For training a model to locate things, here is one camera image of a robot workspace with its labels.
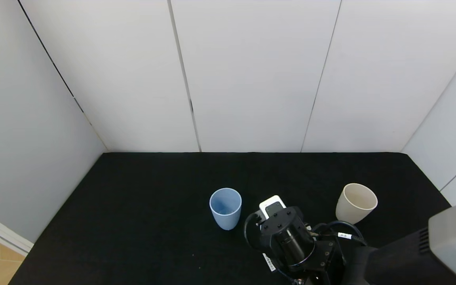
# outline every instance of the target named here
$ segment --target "black motor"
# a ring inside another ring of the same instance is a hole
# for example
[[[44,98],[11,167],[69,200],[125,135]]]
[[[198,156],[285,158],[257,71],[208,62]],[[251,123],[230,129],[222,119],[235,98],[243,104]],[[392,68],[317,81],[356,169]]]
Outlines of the black motor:
[[[287,207],[269,213],[264,220],[261,211],[246,219],[244,233],[248,244],[268,256],[274,267],[290,281],[305,284],[336,284],[342,276],[342,256],[335,240],[318,240],[302,221],[298,207]]]

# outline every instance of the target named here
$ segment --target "white label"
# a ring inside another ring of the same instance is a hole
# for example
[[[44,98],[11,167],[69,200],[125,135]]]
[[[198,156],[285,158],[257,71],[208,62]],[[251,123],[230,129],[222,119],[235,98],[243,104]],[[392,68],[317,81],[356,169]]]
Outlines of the white label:
[[[337,236],[338,236],[339,238],[351,239],[351,235],[350,235],[350,234],[338,233]]]
[[[268,256],[266,256],[266,254],[263,254],[263,257],[265,258],[266,264],[270,268],[270,271],[275,271],[276,267],[274,266],[274,264],[272,264],[272,260],[270,258],[268,258]]]

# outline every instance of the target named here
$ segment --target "black table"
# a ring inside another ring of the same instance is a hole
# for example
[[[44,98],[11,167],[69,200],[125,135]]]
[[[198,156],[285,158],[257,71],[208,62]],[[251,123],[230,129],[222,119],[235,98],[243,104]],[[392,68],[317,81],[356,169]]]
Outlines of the black table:
[[[279,195],[314,225],[335,220],[345,184],[378,207],[357,224],[381,247],[450,205],[400,153],[103,154],[35,243],[10,285],[286,284],[242,235],[243,220]],[[232,231],[214,222],[216,189],[242,195]]]

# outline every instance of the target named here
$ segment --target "cable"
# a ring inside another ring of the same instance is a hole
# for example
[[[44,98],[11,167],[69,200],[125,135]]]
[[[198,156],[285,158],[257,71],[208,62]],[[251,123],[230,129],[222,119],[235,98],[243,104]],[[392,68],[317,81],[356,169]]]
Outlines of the cable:
[[[295,279],[288,276],[288,274],[284,273],[281,269],[277,268],[277,271],[279,271],[279,273],[286,277],[286,279],[288,279],[291,283],[295,282]]]
[[[326,272],[325,272],[325,274],[323,274],[323,283],[326,285],[331,285],[330,277],[328,276],[328,274]]]
[[[346,226],[346,227],[349,227],[350,229],[352,229],[353,231],[356,232],[356,234],[363,239],[363,235],[362,233],[360,232],[360,230],[353,224],[350,224],[349,222],[344,222],[343,220],[335,220],[333,222],[329,222],[328,224],[325,224],[324,222],[321,222],[320,224],[317,224],[315,225],[311,231],[313,232],[318,232],[318,233],[321,233],[322,231],[317,231],[320,227],[325,227],[326,229],[331,229],[333,226],[336,226],[336,225],[343,225],[343,226]]]
[[[347,264],[348,262],[346,261],[346,258],[344,257],[344,252],[342,252],[342,247],[340,246],[340,242],[339,242],[339,239],[338,239],[337,236],[335,237],[335,242],[337,242],[337,244],[339,245],[338,248],[339,248],[340,256],[342,257],[342,264],[343,264],[344,266],[346,266],[346,264]]]
[[[257,251],[260,251],[259,249],[257,249],[255,246],[253,246],[250,242],[249,242],[249,239],[247,238],[247,226],[249,225],[249,223],[251,222],[251,220],[253,220],[254,218],[258,218],[259,215],[255,212],[255,213],[251,213],[247,218],[246,218],[246,221],[244,222],[244,238],[246,239],[246,243],[252,248],[252,249],[255,249]]]
[[[351,239],[351,240],[360,242],[362,245],[365,245],[367,247],[367,242],[363,238],[360,238],[360,237],[355,236],[355,235],[351,235],[350,238],[347,238],[347,237],[344,237],[344,236],[338,235],[338,234],[339,234],[338,232],[332,232],[332,234],[322,234],[321,236],[335,236],[335,237],[339,237],[339,238]]]

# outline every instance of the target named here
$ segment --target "cup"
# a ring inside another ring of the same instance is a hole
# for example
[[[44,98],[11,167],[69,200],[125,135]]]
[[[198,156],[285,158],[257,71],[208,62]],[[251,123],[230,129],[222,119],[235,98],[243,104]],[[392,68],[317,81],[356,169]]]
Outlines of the cup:
[[[344,186],[335,208],[337,220],[356,224],[378,206],[378,197],[362,184],[349,183]]]
[[[233,229],[240,218],[242,197],[232,188],[215,191],[209,200],[210,211],[217,225],[226,231]]]

